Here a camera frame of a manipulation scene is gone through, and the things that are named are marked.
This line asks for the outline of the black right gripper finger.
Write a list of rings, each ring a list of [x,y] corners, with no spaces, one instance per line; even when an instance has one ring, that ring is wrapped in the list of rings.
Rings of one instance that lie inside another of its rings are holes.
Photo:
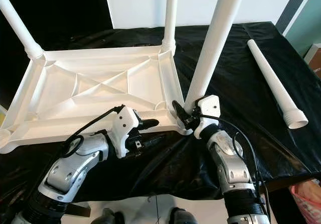
[[[172,106],[174,107],[175,113],[181,122],[190,122],[190,114],[188,114],[188,112],[186,112],[186,110],[176,100],[172,101]]]

